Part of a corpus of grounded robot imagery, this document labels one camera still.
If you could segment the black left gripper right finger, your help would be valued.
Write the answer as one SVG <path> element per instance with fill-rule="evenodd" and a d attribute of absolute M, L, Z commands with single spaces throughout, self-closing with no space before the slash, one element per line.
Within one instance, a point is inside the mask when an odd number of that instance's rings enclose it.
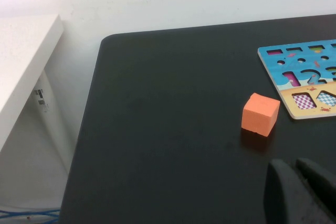
<path fill-rule="evenodd" d="M 298 158 L 296 168 L 318 202 L 335 217 L 335 174 L 308 158 Z"/>

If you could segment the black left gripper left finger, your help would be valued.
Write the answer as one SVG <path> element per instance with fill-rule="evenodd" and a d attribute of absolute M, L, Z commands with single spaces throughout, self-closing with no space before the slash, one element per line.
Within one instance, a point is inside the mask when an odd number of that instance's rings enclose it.
<path fill-rule="evenodd" d="M 266 223 L 332 223 L 332 215 L 319 203 L 296 163 L 273 159 L 264 189 Z"/>

